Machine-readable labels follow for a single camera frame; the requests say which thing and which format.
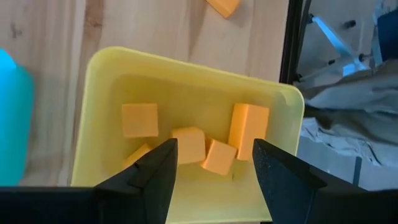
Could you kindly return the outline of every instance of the wooden table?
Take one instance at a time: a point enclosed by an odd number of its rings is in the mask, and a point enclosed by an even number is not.
[[[35,78],[23,185],[68,185],[86,64],[121,45],[279,80],[288,0],[243,0],[223,19],[204,0],[2,0],[0,47]]]

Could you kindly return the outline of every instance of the orange foam block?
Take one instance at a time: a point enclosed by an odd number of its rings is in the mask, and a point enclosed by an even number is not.
[[[153,148],[151,148],[148,144],[143,144],[139,149],[137,149],[127,159],[123,161],[123,168],[126,169],[129,166],[133,165],[133,163],[135,163],[151,150],[153,150]]]
[[[172,130],[172,137],[178,140],[178,164],[203,161],[206,157],[205,133],[198,128]]]
[[[122,105],[123,134],[126,138],[156,137],[156,103],[130,103]]]
[[[225,143],[210,140],[205,161],[202,168],[221,175],[227,175],[235,159],[236,149]]]
[[[224,18],[228,18],[239,6],[241,0],[206,0]]]
[[[269,108],[236,103],[234,105],[228,144],[238,149],[236,158],[252,160],[254,139],[265,139]]]

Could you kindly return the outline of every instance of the gray fabric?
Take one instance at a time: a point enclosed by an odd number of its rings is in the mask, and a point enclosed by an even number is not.
[[[398,60],[302,94],[302,136],[340,154],[398,167]]]

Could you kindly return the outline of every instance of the cheese cube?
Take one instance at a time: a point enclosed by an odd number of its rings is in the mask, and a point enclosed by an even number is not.
[[[122,105],[122,120],[126,138],[156,137],[159,134],[155,103]]]
[[[172,137],[178,140],[178,164],[203,161],[206,157],[205,133],[198,128],[172,130]]]
[[[133,163],[135,163],[151,150],[153,150],[153,148],[151,148],[148,144],[143,144],[139,149],[137,149],[127,159],[123,161],[123,168],[126,169],[129,166],[133,165]]]
[[[218,13],[228,18],[238,7],[240,0],[207,0]]]
[[[237,159],[252,160],[254,139],[265,139],[269,108],[236,103],[229,130],[228,144],[238,149]]]
[[[201,166],[208,171],[227,175],[235,159],[236,149],[214,139],[210,141],[210,145],[206,149],[206,159]]]

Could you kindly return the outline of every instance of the yellow tray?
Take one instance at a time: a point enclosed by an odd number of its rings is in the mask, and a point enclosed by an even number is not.
[[[123,103],[157,103],[159,137],[126,139]],[[266,140],[296,155],[304,103],[293,86],[235,75],[121,47],[96,53],[88,64],[73,186],[94,186],[118,173],[144,142],[165,141],[172,128],[196,126],[226,142],[234,103],[270,108]],[[197,164],[180,166],[167,222],[271,220],[250,162],[236,161],[218,176]]]

